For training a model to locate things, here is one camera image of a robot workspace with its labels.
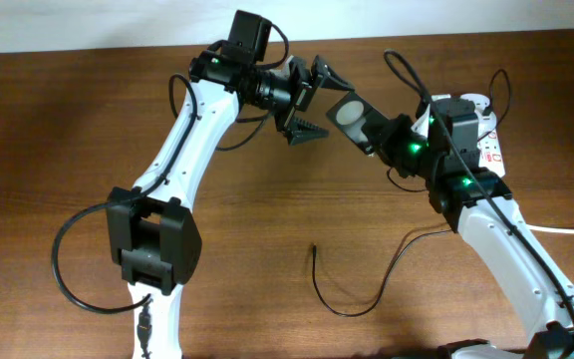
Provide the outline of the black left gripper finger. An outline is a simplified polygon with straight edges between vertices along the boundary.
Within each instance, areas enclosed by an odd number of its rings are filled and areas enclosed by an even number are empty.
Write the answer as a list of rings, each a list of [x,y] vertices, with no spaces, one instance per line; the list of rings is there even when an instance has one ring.
[[[311,67],[311,76],[313,85],[316,89],[323,88],[349,92],[355,90],[354,85],[338,75],[328,62],[320,55],[317,55],[314,58]]]
[[[294,117],[287,124],[284,136],[289,146],[297,146],[313,140],[325,139],[329,136],[329,131],[301,118]]]

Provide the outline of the black smartphone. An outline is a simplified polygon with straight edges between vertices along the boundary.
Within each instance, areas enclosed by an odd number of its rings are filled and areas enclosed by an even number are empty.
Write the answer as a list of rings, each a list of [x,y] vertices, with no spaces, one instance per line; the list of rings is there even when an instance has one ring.
[[[326,117],[367,156],[376,151],[375,132],[390,120],[356,92],[347,93]]]

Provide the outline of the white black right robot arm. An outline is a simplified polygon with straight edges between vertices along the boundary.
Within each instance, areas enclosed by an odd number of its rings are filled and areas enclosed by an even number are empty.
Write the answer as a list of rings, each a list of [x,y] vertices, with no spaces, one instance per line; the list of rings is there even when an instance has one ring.
[[[525,223],[503,169],[478,139],[497,123],[492,102],[466,94],[421,105],[412,121],[365,113],[368,148],[403,178],[425,180],[430,204],[480,256],[527,333],[527,358],[574,358],[574,283]]]

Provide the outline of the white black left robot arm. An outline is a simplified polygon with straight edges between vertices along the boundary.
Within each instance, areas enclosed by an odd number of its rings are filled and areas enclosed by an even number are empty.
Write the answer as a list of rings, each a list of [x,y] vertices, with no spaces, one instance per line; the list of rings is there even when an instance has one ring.
[[[301,120],[321,88],[351,91],[322,57],[311,65],[290,58],[265,70],[205,50],[190,63],[190,87],[156,158],[133,189],[114,188],[107,222],[114,263],[136,310],[134,355],[179,358],[183,286],[192,276],[202,240],[192,208],[206,167],[228,128],[250,105],[274,117],[290,145],[324,138],[327,131]]]

